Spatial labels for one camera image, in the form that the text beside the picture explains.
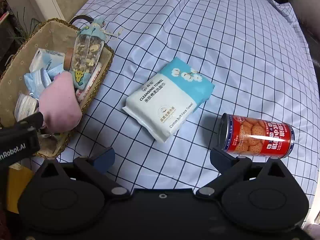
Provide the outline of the blue face mask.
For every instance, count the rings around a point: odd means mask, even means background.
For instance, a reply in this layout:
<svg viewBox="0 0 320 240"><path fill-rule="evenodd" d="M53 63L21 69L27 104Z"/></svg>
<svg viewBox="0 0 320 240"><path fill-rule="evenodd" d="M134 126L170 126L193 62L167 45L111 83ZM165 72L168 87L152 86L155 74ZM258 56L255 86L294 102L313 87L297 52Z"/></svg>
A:
<svg viewBox="0 0 320 240"><path fill-rule="evenodd" d="M43 67L32 73L24 74L24 83L29 95L38 99L42 92L54 81L54 77L63 71L63 64L59 64L55 67Z"/></svg>

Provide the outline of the black leather headboard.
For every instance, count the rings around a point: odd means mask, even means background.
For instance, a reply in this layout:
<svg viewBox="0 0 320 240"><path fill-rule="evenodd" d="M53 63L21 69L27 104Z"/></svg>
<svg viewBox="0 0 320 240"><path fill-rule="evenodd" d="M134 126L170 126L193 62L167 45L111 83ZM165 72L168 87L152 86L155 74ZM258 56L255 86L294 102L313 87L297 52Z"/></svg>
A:
<svg viewBox="0 0 320 240"><path fill-rule="evenodd" d="M313 65L319 70L319 0L274 0L290 3L298 22L303 26Z"/></svg>

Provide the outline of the potted plant white pot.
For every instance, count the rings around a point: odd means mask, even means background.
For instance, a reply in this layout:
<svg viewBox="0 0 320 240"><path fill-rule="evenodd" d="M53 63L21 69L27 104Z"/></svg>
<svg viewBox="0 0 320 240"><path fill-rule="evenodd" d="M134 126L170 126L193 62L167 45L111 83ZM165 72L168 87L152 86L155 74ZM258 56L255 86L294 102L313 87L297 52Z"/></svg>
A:
<svg viewBox="0 0 320 240"><path fill-rule="evenodd" d="M33 32L40 27L41 21L34 17L27 23L25 7L23 8L22 17L19 16L18 12L14 13L13 10L10 10L9 15L12 16L15 32L15 36L12 39L20 45L31 37Z"/></svg>

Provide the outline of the small white tissue pack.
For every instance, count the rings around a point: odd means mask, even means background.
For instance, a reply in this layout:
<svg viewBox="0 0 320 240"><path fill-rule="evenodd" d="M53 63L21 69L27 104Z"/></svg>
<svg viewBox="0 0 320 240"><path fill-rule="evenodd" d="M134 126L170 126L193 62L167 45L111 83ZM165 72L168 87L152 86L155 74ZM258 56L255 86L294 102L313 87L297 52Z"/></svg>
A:
<svg viewBox="0 0 320 240"><path fill-rule="evenodd" d="M21 93L18 97L14 110L14 117L16 121L19 122L34 114L37 109L37 104L38 101L35 98Z"/></svg>

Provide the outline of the pink fabric pouch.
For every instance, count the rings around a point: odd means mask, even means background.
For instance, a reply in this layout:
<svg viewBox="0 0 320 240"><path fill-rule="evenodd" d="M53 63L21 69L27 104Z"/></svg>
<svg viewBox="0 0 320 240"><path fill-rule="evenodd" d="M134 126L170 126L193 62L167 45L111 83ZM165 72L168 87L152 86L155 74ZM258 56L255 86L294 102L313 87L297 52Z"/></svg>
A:
<svg viewBox="0 0 320 240"><path fill-rule="evenodd" d="M82 111L70 72L64 71L54 77L54 81L39 97L39 110L49 133L68 132L79 124Z"/></svg>

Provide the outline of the blue-grey sachet bag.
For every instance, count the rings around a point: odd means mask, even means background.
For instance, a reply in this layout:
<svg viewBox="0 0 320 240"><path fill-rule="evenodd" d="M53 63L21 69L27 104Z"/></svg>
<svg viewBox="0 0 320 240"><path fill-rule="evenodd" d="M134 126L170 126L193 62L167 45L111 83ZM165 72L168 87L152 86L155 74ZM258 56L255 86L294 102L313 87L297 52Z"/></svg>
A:
<svg viewBox="0 0 320 240"><path fill-rule="evenodd" d="M75 40L70 72L74 87L83 90L95 70L103 47L111 38L120 33L109 33L104 29L105 21L96 18L90 25L79 30Z"/></svg>

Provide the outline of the blue checked bed sheet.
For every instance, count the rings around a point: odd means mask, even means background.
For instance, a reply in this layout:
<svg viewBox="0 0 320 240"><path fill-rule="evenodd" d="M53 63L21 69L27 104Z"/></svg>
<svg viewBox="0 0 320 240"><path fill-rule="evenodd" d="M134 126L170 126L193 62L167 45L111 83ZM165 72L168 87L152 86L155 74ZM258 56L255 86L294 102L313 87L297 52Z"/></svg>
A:
<svg viewBox="0 0 320 240"><path fill-rule="evenodd" d="M88 0L79 14L120 32L99 92L58 156L71 162L112 147L107 175L129 190L199 189L223 113L291 124L283 163L313 201L319 173L319 94L309 48L291 5L272 0ZM126 98L178 57L215 86L167 142L123 111Z"/></svg>

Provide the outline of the cleansing towel pack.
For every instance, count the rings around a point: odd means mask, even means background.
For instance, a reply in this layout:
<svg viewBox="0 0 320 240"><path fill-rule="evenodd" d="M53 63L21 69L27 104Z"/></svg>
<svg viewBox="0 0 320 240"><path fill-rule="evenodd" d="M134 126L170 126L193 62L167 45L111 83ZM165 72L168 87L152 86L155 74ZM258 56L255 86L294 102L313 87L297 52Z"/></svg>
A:
<svg viewBox="0 0 320 240"><path fill-rule="evenodd" d="M176 57L128 96L123 110L157 142L164 143L210 98L214 87L209 79Z"/></svg>

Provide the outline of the red biscuit tin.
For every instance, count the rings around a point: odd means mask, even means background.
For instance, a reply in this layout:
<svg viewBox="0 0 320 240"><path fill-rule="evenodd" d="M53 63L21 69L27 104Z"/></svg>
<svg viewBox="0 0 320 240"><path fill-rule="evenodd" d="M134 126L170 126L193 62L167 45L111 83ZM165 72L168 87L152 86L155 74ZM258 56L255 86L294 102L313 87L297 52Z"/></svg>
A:
<svg viewBox="0 0 320 240"><path fill-rule="evenodd" d="M222 115L218 146L227 153L285 158L294 145L295 133L287 123Z"/></svg>

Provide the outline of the brown tape roll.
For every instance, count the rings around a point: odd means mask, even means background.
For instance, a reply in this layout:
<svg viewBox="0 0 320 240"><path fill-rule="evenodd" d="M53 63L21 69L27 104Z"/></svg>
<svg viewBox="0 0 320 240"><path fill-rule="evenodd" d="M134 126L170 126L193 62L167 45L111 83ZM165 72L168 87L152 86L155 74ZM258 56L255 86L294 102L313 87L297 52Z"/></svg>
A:
<svg viewBox="0 0 320 240"><path fill-rule="evenodd" d="M74 50L73 48L67 48L67 50L66 50L65 58L64 58L64 62L63 62L63 68L65 71L69 71L71 68L73 50Z"/></svg>

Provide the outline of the light blue mask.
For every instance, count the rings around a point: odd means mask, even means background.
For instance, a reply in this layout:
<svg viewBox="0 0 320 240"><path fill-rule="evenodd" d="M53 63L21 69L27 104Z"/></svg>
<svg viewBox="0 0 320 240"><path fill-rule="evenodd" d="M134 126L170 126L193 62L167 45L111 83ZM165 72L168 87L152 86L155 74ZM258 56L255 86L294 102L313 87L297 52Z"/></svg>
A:
<svg viewBox="0 0 320 240"><path fill-rule="evenodd" d="M29 67L29 72L37 71L41 68L46 70L63 64L65 53L38 48Z"/></svg>

